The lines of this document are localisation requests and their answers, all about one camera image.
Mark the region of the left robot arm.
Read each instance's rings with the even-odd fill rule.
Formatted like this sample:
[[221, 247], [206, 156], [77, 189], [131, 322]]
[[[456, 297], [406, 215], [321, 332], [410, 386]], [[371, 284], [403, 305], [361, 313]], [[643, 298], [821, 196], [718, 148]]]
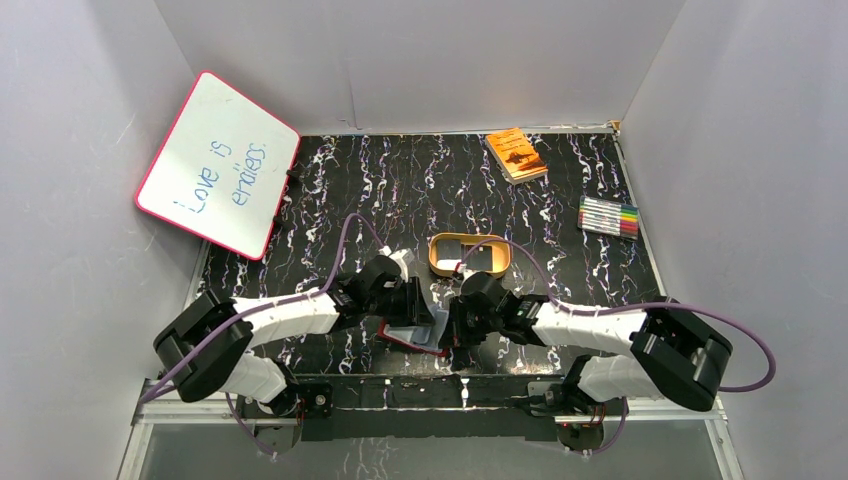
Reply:
[[334, 271], [324, 285], [266, 299], [198, 297], [155, 338], [169, 382], [186, 403], [213, 393], [235, 394], [286, 416], [307, 396], [290, 370], [258, 357], [258, 346], [324, 335], [378, 319], [392, 341], [435, 352], [446, 317], [429, 306], [411, 252], [384, 250], [353, 273]]

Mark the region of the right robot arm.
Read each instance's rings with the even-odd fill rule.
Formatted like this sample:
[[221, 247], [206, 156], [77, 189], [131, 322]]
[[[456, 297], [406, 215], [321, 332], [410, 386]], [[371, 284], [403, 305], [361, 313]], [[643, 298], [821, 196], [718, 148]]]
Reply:
[[492, 333], [519, 345], [588, 349], [561, 384], [529, 394], [527, 408], [540, 415], [588, 414], [626, 397], [665, 398], [708, 411], [732, 354], [724, 336], [673, 303], [622, 312], [569, 307], [546, 295], [517, 295], [476, 272], [450, 299], [440, 342], [467, 348]]

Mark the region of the red card holder wallet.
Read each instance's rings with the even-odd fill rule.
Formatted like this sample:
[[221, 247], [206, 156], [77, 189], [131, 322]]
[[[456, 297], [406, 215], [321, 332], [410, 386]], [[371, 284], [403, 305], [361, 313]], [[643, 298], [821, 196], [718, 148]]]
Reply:
[[378, 335], [414, 351], [438, 357], [446, 356], [448, 349], [440, 347], [439, 342], [447, 327], [449, 312], [436, 306], [430, 306], [429, 311], [434, 318], [433, 325], [391, 327], [383, 321], [378, 329]]

